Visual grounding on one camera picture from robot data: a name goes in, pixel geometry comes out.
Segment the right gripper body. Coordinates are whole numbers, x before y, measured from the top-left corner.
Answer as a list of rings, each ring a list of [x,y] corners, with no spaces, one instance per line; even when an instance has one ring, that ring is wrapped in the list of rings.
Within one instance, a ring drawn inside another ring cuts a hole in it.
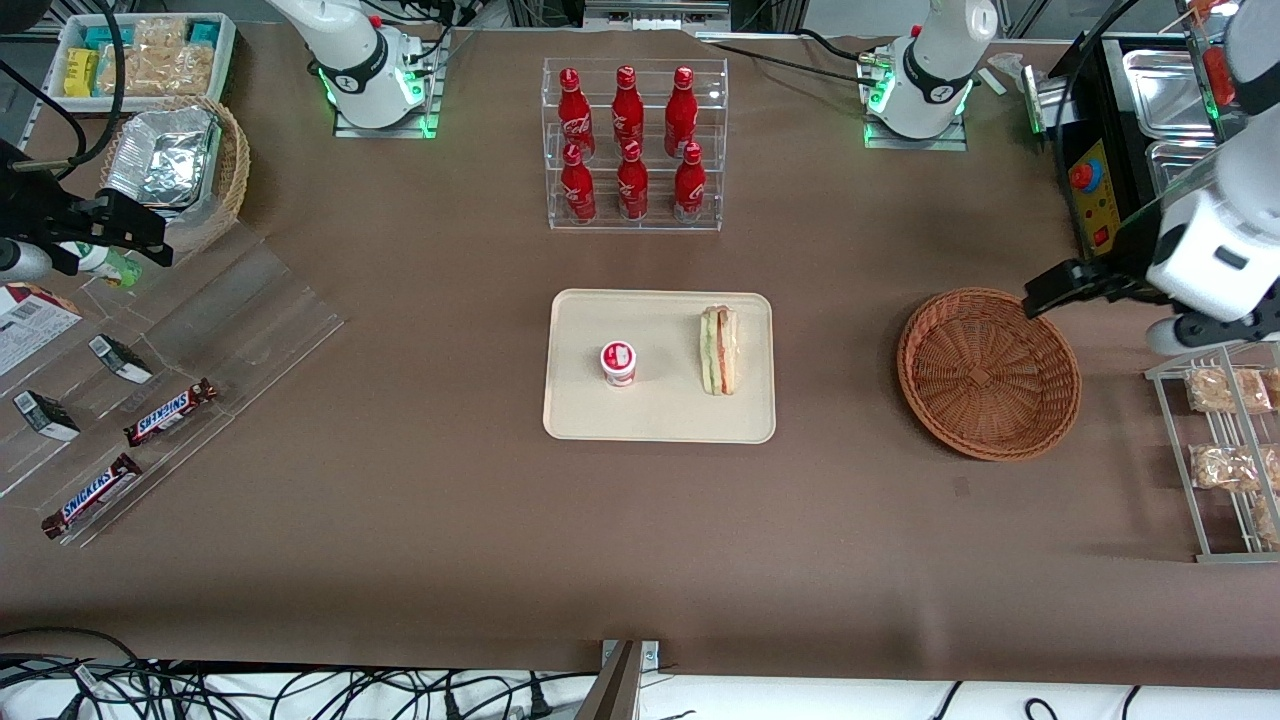
[[[44,219],[44,177],[36,172],[13,168],[26,155],[8,141],[1,141],[1,237],[31,237]]]

